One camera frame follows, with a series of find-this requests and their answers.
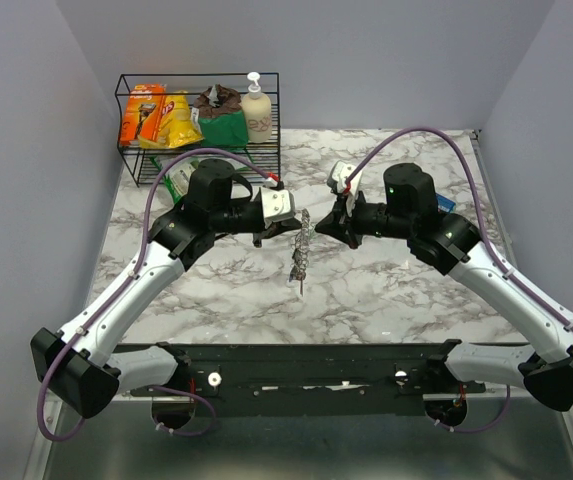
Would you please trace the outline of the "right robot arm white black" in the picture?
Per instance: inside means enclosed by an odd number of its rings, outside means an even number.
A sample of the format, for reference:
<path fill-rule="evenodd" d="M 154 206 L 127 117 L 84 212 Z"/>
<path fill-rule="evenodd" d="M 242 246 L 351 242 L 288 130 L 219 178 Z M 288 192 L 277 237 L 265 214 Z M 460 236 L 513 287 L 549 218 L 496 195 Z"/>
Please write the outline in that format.
<path fill-rule="evenodd" d="M 534 285 L 486 246 L 465 217 L 438 207 L 432 177 L 414 163 L 385 170 L 386 200 L 369 203 L 361 175 L 337 162 L 327 184 L 336 196 L 331 212 L 315 227 L 350 248 L 365 236 L 403 239 L 411 254 L 467 287 L 517 328 L 526 344 L 509 347 L 455 341 L 426 367 L 426 379 L 446 392 L 460 382 L 488 382 L 525 389 L 544 406 L 573 406 L 573 317 L 568 326 L 528 296 Z"/>

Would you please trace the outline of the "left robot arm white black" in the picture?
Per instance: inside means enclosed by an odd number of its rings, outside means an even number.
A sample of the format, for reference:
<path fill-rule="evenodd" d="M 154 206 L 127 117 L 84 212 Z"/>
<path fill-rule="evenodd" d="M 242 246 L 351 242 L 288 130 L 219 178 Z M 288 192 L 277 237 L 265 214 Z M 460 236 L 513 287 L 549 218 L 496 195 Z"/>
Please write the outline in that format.
<path fill-rule="evenodd" d="M 144 222 L 138 253 L 107 289 L 57 332 L 42 328 L 33 336 L 40 392 L 54 393 L 84 419 L 123 392 L 157 386 L 167 395 L 180 393 L 188 372 L 169 349 L 118 353 L 123 335 L 218 236 L 250 234 L 261 242 L 299 225 L 294 196 L 281 182 L 267 178 L 264 186 L 253 188 L 229 162 L 201 161 L 180 201 Z"/>

